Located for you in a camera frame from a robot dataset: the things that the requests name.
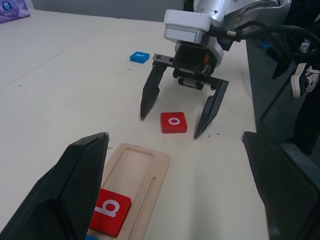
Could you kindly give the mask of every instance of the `table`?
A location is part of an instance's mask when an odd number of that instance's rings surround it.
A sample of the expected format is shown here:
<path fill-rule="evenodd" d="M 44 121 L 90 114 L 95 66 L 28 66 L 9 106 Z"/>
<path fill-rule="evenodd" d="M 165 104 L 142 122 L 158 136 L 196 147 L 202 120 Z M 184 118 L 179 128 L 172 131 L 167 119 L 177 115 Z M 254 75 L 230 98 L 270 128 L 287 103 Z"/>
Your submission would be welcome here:
<path fill-rule="evenodd" d="M 0 24 L 0 89 L 116 20 L 29 12 L 30 17 Z"/>
<path fill-rule="evenodd" d="M 173 56 L 164 29 L 159 22 L 117 19 L 0 90 L 0 229 L 69 144 L 109 132 L 107 159 L 120 143 L 171 155 L 145 240 L 268 239 L 241 142 L 243 131 L 256 129 L 245 42 L 235 43 L 215 70 L 229 86 L 217 117 L 193 140 L 212 92 L 178 85 L 172 68 L 153 109 L 145 121 L 139 118 L 152 61 L 134 63 L 129 56 Z M 162 134 L 162 112 L 184 112 L 187 133 Z"/>

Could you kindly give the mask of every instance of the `shoe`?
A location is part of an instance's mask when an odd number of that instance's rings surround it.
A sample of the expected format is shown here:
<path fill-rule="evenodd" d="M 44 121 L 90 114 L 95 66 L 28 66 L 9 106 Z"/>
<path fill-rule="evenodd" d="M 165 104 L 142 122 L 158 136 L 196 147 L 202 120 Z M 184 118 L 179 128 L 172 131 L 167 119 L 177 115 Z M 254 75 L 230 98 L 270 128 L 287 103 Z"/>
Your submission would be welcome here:
<path fill-rule="evenodd" d="M 315 89 L 319 81 L 320 71 L 313 69 L 309 63 L 300 63 L 295 74 L 291 76 L 291 96 L 299 99 Z"/>

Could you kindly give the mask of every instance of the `tissue box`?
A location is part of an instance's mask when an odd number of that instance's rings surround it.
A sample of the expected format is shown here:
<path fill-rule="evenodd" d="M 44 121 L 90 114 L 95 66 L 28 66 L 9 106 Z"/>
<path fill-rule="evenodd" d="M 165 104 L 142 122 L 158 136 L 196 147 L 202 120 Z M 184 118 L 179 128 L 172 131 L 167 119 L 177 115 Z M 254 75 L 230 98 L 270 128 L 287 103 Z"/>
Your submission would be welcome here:
<path fill-rule="evenodd" d="M 0 24 L 29 16 L 24 0 L 0 0 Z"/>

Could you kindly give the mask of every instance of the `red block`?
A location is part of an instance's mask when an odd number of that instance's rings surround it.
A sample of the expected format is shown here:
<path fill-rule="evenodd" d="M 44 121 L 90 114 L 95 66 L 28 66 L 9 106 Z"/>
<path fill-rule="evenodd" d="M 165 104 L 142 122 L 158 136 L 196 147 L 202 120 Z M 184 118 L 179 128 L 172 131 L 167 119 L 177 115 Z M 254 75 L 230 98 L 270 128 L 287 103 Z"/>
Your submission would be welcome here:
<path fill-rule="evenodd" d="M 161 129 L 164 134 L 186 133 L 188 126 L 183 112 L 161 113 Z"/>
<path fill-rule="evenodd" d="M 131 207 L 131 199 L 118 193 L 100 189 L 89 228 L 116 238 Z"/>

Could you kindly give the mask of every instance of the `wooden puzzle board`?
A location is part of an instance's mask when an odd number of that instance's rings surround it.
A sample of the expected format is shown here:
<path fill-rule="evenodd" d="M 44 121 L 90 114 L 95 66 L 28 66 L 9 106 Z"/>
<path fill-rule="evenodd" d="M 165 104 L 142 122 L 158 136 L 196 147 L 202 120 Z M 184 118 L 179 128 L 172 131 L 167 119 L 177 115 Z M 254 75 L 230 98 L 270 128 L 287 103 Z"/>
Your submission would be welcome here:
<path fill-rule="evenodd" d="M 101 188 L 131 199 L 132 206 L 117 238 L 88 230 L 99 240 L 142 240 L 170 164 L 166 153 L 123 143 L 104 167 Z"/>

